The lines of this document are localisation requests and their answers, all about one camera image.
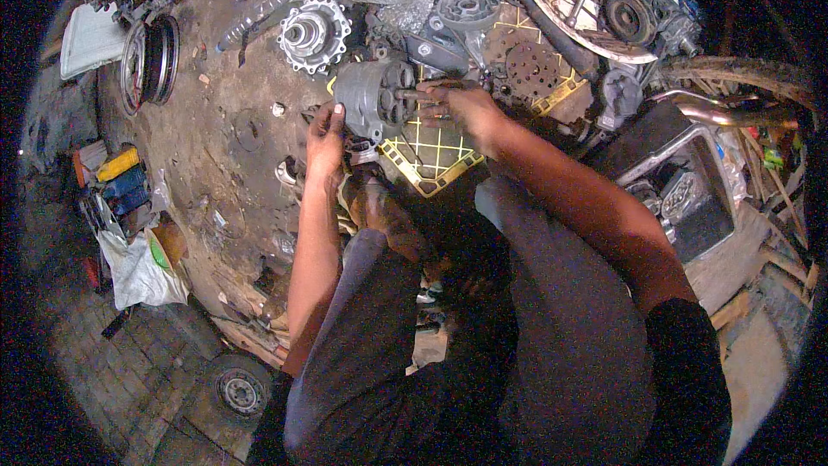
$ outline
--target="dirt floor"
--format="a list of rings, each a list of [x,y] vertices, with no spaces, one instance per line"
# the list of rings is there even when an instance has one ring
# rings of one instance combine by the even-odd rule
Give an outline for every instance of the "dirt floor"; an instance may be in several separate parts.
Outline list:
[[[221,317],[226,317],[225,305],[246,314],[262,313],[267,296],[253,283],[268,256],[279,252],[274,235],[295,232],[298,213],[295,199],[276,179],[275,168],[299,150],[295,134],[302,123],[300,112],[330,99],[324,80],[312,81],[285,64],[275,44],[275,28],[247,47],[242,67],[237,50],[215,53],[213,47],[237,7],[233,0],[184,0],[172,9],[181,29],[181,56],[166,105],[147,104],[127,118],[120,108],[117,67],[98,71],[101,136],[110,152],[123,143],[135,144],[149,176],[155,178],[163,170],[171,193],[168,211],[188,245],[183,263],[194,295]],[[274,102],[284,105],[284,115],[274,116]],[[505,242],[474,211],[474,186],[487,175],[479,165],[430,199],[417,195],[403,177],[389,176],[399,186],[394,194],[420,230],[456,264],[454,276],[502,277],[508,266]],[[707,259],[688,265],[690,282],[710,314],[759,272],[762,261],[757,261],[755,251],[768,232],[763,217],[742,208],[736,234]],[[279,300],[284,300],[289,278],[286,269],[282,272],[271,292]],[[767,348],[758,340],[773,342],[774,349],[785,347],[767,330],[768,320],[779,324],[773,313],[762,312],[756,320],[764,325],[761,330],[753,325],[756,335],[751,334],[750,346],[742,341],[736,345],[736,336],[731,338],[733,352],[727,359],[732,367],[725,368],[729,383],[741,381],[738,371],[748,370],[742,362],[756,364],[751,350]],[[773,364],[778,373],[769,375],[772,381],[763,399],[778,391],[789,367],[784,360]],[[762,418],[765,407],[755,408],[755,400],[744,389],[734,394],[734,415],[750,422],[738,426],[729,458]],[[745,404],[754,408],[740,409]]]

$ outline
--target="metal pipe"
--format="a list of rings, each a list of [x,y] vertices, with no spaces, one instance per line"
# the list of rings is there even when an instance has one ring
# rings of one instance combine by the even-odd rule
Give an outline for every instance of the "metal pipe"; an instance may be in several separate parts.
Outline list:
[[[574,28],[574,25],[578,23],[578,15],[580,11],[584,9],[584,3],[586,0],[576,0],[574,2],[574,6],[572,6],[572,11],[570,11],[569,16],[566,17],[566,25]]]
[[[689,119],[709,126],[731,126],[748,128],[764,126],[767,128],[797,129],[797,112],[791,107],[776,106],[761,110],[727,110],[699,102],[676,99],[673,102],[681,113]]]
[[[595,53],[579,47],[569,35],[564,33],[546,16],[546,13],[535,3],[535,0],[519,1],[526,8],[529,18],[541,29],[543,35],[555,50],[564,57],[564,60],[578,74],[591,82],[596,82],[598,80],[598,58]]]

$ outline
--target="dark t-shirt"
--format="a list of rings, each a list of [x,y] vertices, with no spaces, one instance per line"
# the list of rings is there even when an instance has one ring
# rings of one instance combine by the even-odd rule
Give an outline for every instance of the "dark t-shirt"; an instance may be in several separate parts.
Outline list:
[[[730,439],[730,394],[707,313],[670,299],[650,311],[646,324],[657,409],[638,463],[721,463]]]
[[[634,463],[721,463],[730,439],[730,394],[719,360],[719,341],[707,313],[697,303],[670,299],[652,309],[645,322],[657,408]],[[521,451],[499,432],[494,414],[478,411],[459,417],[456,412],[457,406],[444,410],[444,424],[430,440],[433,446],[399,463],[523,461]]]

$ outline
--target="black hose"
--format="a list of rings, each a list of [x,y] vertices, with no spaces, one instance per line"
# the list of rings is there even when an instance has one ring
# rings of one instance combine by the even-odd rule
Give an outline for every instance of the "black hose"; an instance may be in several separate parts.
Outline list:
[[[599,75],[598,58],[595,54],[584,48],[578,47],[569,35],[564,33],[561,28],[555,25],[555,23],[552,22],[548,16],[546,16],[534,0],[519,1],[526,9],[529,18],[532,19],[539,29],[541,29],[543,35],[546,36],[546,39],[549,40],[549,43],[552,44],[555,50],[557,50],[558,53],[561,53],[564,60],[566,60],[578,74],[591,82],[596,82],[599,79]]]

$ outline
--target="person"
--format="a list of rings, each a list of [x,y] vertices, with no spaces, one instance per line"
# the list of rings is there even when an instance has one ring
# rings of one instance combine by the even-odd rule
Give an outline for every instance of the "person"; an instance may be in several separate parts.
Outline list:
[[[404,214],[370,223],[387,202],[369,193],[340,258],[345,109],[324,106],[308,130],[287,301],[291,461],[721,463],[718,339],[653,214],[476,85],[417,89],[425,124],[454,123],[489,158],[475,205],[509,243],[517,345],[506,361],[478,353],[405,375],[429,250]],[[354,214],[358,202],[339,202]]]

